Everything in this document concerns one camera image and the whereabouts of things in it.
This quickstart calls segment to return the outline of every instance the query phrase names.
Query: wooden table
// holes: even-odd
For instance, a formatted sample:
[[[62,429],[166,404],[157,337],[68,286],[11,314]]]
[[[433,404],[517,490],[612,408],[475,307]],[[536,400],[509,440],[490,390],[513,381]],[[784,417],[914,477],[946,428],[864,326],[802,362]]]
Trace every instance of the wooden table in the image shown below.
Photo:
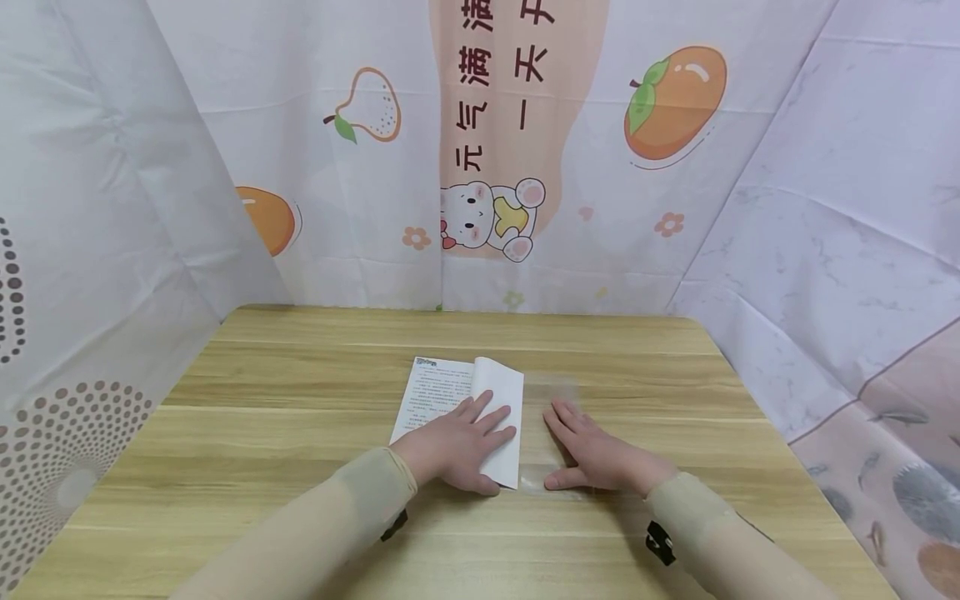
[[[895,598],[692,321],[289,307],[227,320],[14,597],[165,598],[269,512],[386,443],[416,354],[485,355],[528,374],[528,479],[554,460],[539,414],[551,382],[572,377],[601,425],[701,477],[843,598]],[[628,497],[483,501],[435,485],[409,512],[322,597],[708,598],[643,547],[648,517]]]

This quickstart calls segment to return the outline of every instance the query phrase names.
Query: fabric backdrop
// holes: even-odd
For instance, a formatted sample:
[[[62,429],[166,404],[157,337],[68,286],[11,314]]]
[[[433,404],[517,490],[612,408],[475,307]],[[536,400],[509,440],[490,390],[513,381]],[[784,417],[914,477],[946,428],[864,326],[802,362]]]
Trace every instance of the fabric backdrop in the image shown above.
[[[247,302],[696,318],[900,594],[960,598],[957,22],[4,5],[0,598]]]

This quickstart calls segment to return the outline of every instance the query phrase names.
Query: pink flower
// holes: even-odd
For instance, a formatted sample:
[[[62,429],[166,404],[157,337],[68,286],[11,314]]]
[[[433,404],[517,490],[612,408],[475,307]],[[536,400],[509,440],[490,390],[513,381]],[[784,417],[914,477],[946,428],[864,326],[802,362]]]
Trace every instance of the pink flower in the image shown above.
[[[674,233],[684,230],[684,215],[682,213],[664,212],[663,218],[654,227],[654,231],[663,237],[670,237]]]
[[[430,238],[426,236],[424,228],[406,228],[403,230],[403,245],[413,246],[414,250],[423,250],[430,245]]]

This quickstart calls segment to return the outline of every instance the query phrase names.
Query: arm sleeve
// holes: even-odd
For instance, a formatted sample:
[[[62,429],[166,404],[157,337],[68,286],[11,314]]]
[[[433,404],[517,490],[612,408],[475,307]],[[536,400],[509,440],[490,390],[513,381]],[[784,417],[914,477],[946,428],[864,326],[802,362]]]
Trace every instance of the arm sleeve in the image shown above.
[[[718,600],[837,598],[693,475],[661,484],[647,503],[677,559]]]
[[[363,454],[201,569],[171,600],[301,600],[389,529],[417,492],[389,448]]]

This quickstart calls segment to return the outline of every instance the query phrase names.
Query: orange fruit illustration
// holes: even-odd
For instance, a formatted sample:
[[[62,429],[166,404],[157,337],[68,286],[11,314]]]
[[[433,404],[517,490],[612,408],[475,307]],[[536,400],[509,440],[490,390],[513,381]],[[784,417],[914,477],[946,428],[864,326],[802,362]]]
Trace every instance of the orange fruit illustration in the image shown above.
[[[379,70],[363,67],[353,76],[349,97],[324,119],[331,121],[337,133],[354,144],[354,129],[380,142],[395,140],[400,134],[400,104],[393,84]]]
[[[727,62],[706,46],[687,46],[651,66],[623,118],[627,144],[648,160],[682,150],[713,116],[727,88]]]
[[[247,214],[260,234],[270,256],[276,256],[286,250],[297,230],[297,220],[293,208],[277,194],[271,194],[255,187],[237,187],[237,194],[243,201]]]

